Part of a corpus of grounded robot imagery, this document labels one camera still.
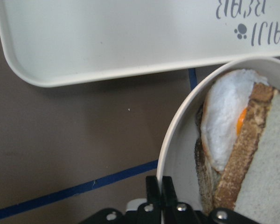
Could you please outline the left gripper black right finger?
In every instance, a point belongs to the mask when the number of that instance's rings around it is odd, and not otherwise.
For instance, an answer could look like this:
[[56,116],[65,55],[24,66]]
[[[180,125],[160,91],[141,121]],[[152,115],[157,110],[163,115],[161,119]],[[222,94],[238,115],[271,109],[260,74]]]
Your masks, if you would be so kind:
[[177,206],[177,196],[170,176],[162,177],[162,203],[166,209],[174,210]]

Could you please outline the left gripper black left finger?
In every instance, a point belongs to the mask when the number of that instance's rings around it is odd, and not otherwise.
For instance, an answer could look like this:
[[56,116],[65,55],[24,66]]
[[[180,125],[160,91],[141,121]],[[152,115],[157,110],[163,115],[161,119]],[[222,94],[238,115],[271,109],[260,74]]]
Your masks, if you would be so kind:
[[161,209],[161,192],[156,176],[146,177],[146,194],[147,204],[146,210],[160,210]]

